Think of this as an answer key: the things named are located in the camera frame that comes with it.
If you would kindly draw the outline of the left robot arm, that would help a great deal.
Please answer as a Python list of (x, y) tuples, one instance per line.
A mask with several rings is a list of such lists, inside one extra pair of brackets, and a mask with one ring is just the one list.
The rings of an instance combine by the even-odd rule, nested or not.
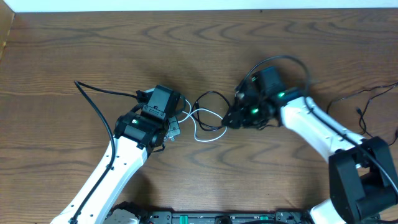
[(109, 145), (99, 164), (53, 223), (103, 223), (129, 179), (155, 148), (163, 150), (180, 109), (181, 93), (162, 85), (137, 91), (137, 105), (108, 129)]

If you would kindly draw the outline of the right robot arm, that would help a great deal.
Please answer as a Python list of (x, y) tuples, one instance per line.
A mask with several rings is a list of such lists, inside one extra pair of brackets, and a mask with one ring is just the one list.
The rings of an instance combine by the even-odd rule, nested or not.
[(298, 88), (287, 89), (275, 67), (241, 81), (221, 123), (264, 129), (272, 119), (301, 136), (328, 164), (330, 198), (310, 209), (312, 223), (381, 223), (380, 212), (397, 205), (388, 143), (346, 129)]

